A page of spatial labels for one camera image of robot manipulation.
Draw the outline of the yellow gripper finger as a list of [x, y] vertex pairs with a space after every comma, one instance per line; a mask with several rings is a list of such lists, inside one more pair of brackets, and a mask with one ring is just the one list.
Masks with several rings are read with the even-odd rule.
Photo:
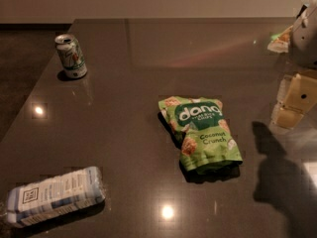
[[317, 71], [286, 74], [280, 82], [270, 127], [293, 129], [317, 104]]

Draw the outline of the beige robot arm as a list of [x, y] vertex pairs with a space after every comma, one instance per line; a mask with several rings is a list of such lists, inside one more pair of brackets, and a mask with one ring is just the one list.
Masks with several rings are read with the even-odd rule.
[[317, 0], [304, 4], [295, 22], [267, 49], [287, 54], [293, 73], [280, 82], [269, 128], [282, 134], [295, 128], [317, 104]]

